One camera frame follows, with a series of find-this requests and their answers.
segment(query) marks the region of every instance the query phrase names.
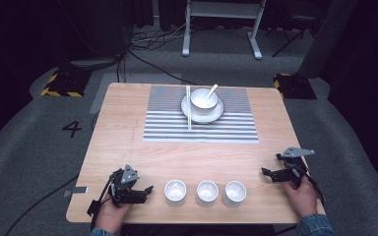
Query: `blue sleeve cuff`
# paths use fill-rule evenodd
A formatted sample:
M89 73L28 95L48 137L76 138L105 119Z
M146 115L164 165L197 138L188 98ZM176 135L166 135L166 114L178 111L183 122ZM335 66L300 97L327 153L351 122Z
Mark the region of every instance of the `blue sleeve cuff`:
M310 214L300 219L296 234L299 236L336 235L325 214Z
M94 228L91 232L91 236L113 236L112 234L106 232L100 228Z

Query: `chair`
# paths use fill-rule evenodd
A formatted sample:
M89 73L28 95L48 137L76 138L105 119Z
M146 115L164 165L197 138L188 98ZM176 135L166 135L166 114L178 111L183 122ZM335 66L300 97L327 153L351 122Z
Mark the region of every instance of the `chair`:
M283 29L287 43L283 45L278 51L276 51L272 55L272 57L278 55L298 37L303 37L303 34L307 30L309 30L311 35L315 37L315 33L322 25L325 15L319 9L315 1L281 0L278 3L277 7L280 11L280 20L278 22L278 27ZM285 31L293 29L299 30L299 33L289 39Z

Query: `white plate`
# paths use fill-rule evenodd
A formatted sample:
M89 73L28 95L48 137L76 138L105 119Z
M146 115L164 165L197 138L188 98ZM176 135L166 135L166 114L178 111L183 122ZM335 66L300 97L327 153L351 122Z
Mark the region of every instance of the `white plate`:
M185 116L187 117L188 116L188 114L187 114L188 113L188 107L187 107L186 95L183 97L182 101L180 102L180 107L182 108L183 114L185 114ZM196 111L195 111L195 109L191 110L192 121L194 121L196 123L199 123L199 124L208 124L208 123L211 123L213 121L216 121L216 120L220 119L220 117L222 115L223 115L223 102L220 99L220 97L218 97L218 104L217 104L217 106L214 107L212 109L211 113L208 114L208 115L197 114Z

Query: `wooden tabletop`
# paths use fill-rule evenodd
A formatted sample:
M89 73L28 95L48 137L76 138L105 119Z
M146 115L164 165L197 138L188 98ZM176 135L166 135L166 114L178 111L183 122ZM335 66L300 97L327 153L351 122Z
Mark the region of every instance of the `wooden tabletop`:
M272 183L261 168L284 169L275 154L299 147L279 92L274 88L244 88L259 144L168 143L143 141L152 85L111 84L94 128L77 187L86 194L73 195L66 217L71 222L91 222L87 215L109 175L130 164L140 174L134 190L154 186L143 205L134 205L125 218L130 223L296 223L298 218L280 184ZM178 179L186 184L185 204L171 207L165 184ZM196 202L196 188L214 181L220 195L211 207ZM221 200L225 185L239 181L247 189L237 208ZM318 210L324 209L318 202Z

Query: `chopsticks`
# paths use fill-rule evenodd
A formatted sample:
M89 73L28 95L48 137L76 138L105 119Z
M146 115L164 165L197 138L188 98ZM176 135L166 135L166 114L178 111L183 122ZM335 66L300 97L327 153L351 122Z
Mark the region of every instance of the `chopsticks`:
M187 106L187 117L188 117L188 131L192 130L192 112L191 112L191 101L190 101L190 86L186 86L186 106Z

